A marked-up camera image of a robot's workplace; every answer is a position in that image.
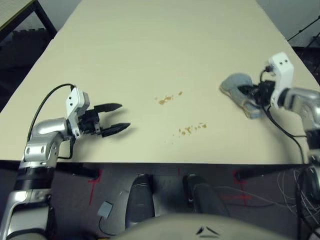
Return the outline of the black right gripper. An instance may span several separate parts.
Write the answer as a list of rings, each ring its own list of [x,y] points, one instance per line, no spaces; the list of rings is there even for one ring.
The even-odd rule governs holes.
[[[273,80],[262,80],[258,85],[240,85],[238,90],[244,95],[251,95],[258,106],[265,107],[270,104],[275,84]]]

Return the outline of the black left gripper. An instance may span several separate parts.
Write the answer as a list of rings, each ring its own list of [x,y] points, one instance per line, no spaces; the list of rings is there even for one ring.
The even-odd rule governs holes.
[[[101,135],[103,138],[120,133],[127,129],[131,123],[117,123],[108,128],[100,127],[99,113],[113,112],[123,105],[119,103],[105,103],[95,105],[93,109],[86,110],[84,114],[78,117],[78,127],[83,134]]]

